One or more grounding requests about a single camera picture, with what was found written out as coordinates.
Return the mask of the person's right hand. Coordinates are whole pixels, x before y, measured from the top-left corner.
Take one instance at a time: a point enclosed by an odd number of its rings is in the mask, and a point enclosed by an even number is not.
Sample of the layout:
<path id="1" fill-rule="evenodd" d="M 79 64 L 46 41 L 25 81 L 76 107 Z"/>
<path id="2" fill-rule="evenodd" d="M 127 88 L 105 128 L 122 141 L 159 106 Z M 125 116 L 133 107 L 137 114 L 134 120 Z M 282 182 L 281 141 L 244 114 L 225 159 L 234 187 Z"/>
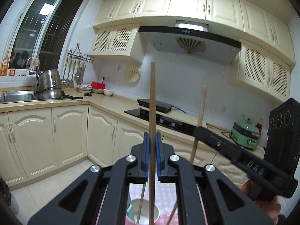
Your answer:
<path id="1" fill-rule="evenodd" d="M 251 189 L 251 181 L 248 180 L 246 183 L 243 184 L 241 187 L 241 191 L 249 195 Z M 281 204 L 279 203 L 279 199 L 276 196 L 271 202 L 265 201 L 255 201 L 255 204 L 260 207 L 273 221 L 274 224 L 277 224 L 279 221 L 279 214 L 281 211 Z"/>

